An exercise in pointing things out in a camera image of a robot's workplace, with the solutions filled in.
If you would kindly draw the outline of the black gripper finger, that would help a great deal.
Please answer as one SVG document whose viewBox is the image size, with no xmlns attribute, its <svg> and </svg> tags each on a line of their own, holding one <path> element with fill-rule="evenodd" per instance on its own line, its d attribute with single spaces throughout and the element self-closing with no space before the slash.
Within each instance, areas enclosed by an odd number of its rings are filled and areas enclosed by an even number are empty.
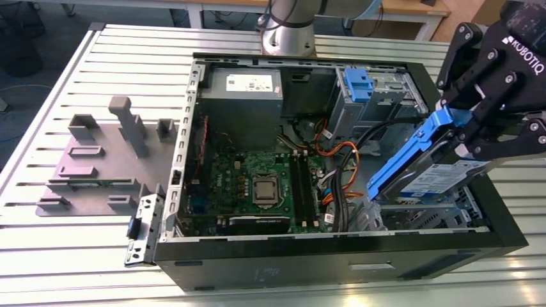
<svg viewBox="0 0 546 307">
<path fill-rule="evenodd" d="M 456 153 L 473 160 L 545 157 L 545 112 L 472 121 L 457 138 Z"/>
<path fill-rule="evenodd" d="M 480 102 L 493 107 L 513 91 L 520 77 L 495 37 L 473 23 L 459 25 L 437 80 L 439 109 L 472 109 Z"/>
</svg>

